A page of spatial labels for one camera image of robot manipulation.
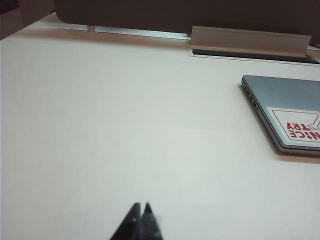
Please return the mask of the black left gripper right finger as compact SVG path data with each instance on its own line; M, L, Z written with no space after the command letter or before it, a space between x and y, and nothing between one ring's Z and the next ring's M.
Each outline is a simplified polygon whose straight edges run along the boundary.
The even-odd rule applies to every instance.
M163 236L157 219L152 211L151 205L147 202L141 216L141 239L162 240Z

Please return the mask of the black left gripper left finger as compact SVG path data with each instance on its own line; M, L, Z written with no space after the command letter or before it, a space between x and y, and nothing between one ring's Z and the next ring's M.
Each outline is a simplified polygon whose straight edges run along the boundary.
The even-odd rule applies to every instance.
M124 219L113 233L111 240L137 240L139 237L139 224L141 204L136 202L129 209Z

